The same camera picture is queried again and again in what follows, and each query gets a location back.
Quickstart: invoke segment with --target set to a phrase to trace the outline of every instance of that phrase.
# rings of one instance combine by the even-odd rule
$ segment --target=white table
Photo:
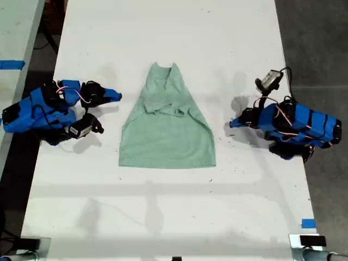
[[[213,130],[216,167],[118,166],[155,61],[178,64]],[[272,0],[70,0],[55,79],[95,80],[123,99],[93,111],[104,134],[41,145],[22,235],[52,238],[49,260],[292,260],[288,234],[315,233],[300,225],[313,218],[302,159],[224,127],[259,96],[255,78],[282,67]],[[271,97],[287,93],[283,80]]]
[[[0,111],[22,98],[45,0],[0,1],[0,60],[24,60],[20,70],[0,70]],[[0,178],[12,141],[0,128]]]

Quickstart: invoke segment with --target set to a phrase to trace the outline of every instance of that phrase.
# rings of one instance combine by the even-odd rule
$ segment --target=gray floor
[[[343,122],[348,134],[348,1],[276,0],[287,66],[293,69],[296,99]],[[46,40],[38,35],[35,45]],[[53,71],[48,46],[33,52],[30,70]],[[348,253],[348,140],[317,149],[305,165],[318,231],[328,249]]]

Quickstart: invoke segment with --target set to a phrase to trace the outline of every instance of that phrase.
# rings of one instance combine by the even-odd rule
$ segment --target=blue plastic part
[[[315,219],[302,219],[302,228],[316,228]]]
[[[109,97],[111,102],[119,102],[122,98],[122,94],[112,89],[105,89],[104,97]]]
[[[307,134],[315,138],[319,138],[324,135],[324,123],[325,123],[325,114],[318,113],[315,111],[312,114],[312,124],[311,129],[307,131]]]
[[[80,82],[78,80],[62,80],[63,86],[71,87],[78,92],[81,92]],[[69,104],[69,106],[74,106],[79,100],[80,96],[78,93],[72,89],[66,88],[63,89],[65,101]]]
[[[333,129],[336,125],[336,118],[330,115],[327,116],[326,124],[325,124],[325,135],[320,139],[323,141],[330,142],[333,140]]]
[[[233,119],[232,121],[229,122],[229,127],[230,128],[238,128],[238,127],[244,127],[242,123],[239,122],[238,118]]]
[[[48,121],[51,123],[51,126],[55,129],[60,129],[66,126],[72,125],[76,122],[75,112],[68,108],[68,113],[64,114],[59,111],[55,111],[52,114],[47,115]],[[50,129],[51,127],[47,124],[45,117],[38,118],[33,124],[33,129]]]
[[[25,61],[0,60],[0,70],[21,70],[25,64]]]
[[[301,141],[306,137],[305,133],[299,132],[298,136],[294,136],[292,140]]]
[[[30,129],[50,129],[62,128],[76,122],[76,116],[73,110],[67,108],[67,114],[54,111],[54,108],[48,106],[42,96],[41,88],[37,88],[30,93],[30,97],[24,98],[17,103],[20,107],[18,118],[13,122],[4,125],[4,130],[9,133],[23,133]],[[51,123],[47,123],[44,114]]]
[[[305,128],[308,124],[309,108],[301,104],[296,105],[295,121],[293,122],[293,129]]]
[[[276,128],[273,126],[273,115],[276,108],[276,104],[270,104],[266,108],[264,108],[259,117],[259,127],[265,132],[275,131]]]

